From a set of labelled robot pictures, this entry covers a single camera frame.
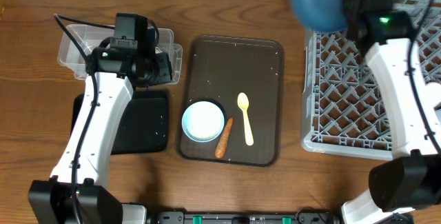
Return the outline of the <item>dark blue plate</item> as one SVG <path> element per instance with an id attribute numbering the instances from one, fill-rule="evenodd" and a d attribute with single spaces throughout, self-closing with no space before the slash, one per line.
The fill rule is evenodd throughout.
<path id="1" fill-rule="evenodd" d="M 297 20 L 306 28 L 332 33 L 347 28 L 343 0 L 291 0 Z"/>

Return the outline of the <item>light blue rice bowl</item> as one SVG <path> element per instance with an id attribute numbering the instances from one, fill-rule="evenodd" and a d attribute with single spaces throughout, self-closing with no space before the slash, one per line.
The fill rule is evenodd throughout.
<path id="1" fill-rule="evenodd" d="M 223 131 L 225 117 L 222 110 L 209 101 L 191 104 L 183 113 L 181 127 L 192 141 L 206 143 L 213 141 Z"/>

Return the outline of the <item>yellow plastic spoon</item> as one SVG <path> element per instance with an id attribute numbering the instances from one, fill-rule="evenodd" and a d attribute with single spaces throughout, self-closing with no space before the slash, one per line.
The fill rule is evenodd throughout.
<path id="1" fill-rule="evenodd" d="M 248 146 L 252 146 L 254 144 L 254 138 L 247 113 L 249 107 L 249 99 L 247 98 L 247 95 L 244 92 L 241 92 L 238 95 L 237 104 L 243 113 L 245 142 Z"/>

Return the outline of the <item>orange carrot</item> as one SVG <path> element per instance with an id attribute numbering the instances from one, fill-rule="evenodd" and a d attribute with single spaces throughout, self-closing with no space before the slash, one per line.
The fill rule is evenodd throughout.
<path id="1" fill-rule="evenodd" d="M 227 120 L 227 123 L 223 129 L 221 136 L 220 136 L 220 139 L 218 141 L 218 144 L 217 144 L 216 150 L 215 150 L 215 157 L 218 159 L 223 158 L 225 155 L 233 123 L 234 123 L 234 118 L 230 117 Z"/>

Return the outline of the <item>pink white plastic cup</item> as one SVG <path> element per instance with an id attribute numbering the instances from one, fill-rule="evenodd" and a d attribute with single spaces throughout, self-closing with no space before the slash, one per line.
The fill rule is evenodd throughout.
<path id="1" fill-rule="evenodd" d="M 430 102 L 431 106 L 436 109 L 441 102 L 441 84 L 436 82 L 430 82 L 425 85 L 426 98 Z"/>

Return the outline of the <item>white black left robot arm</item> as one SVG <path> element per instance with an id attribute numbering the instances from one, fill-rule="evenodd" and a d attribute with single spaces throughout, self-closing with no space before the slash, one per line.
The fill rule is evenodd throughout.
<path id="1" fill-rule="evenodd" d="M 137 92 L 169 74 L 166 52 L 101 44 L 89 55 L 81 108 L 70 140 L 46 181 L 32 182 L 28 200 L 39 223 L 149 223 L 147 208 L 122 203 L 107 190 L 110 156 L 160 152 L 168 135 L 162 91 Z"/>

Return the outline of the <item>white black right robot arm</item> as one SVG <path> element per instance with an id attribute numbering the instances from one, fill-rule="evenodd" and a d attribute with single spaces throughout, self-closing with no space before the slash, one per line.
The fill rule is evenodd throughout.
<path id="1" fill-rule="evenodd" d="M 440 204 L 440 85 L 422 76 L 409 15 L 393 0 L 342 0 L 347 36 L 377 82 L 392 137 L 392 160 L 373 168 L 369 188 L 340 208 L 341 223 L 381 223 Z"/>

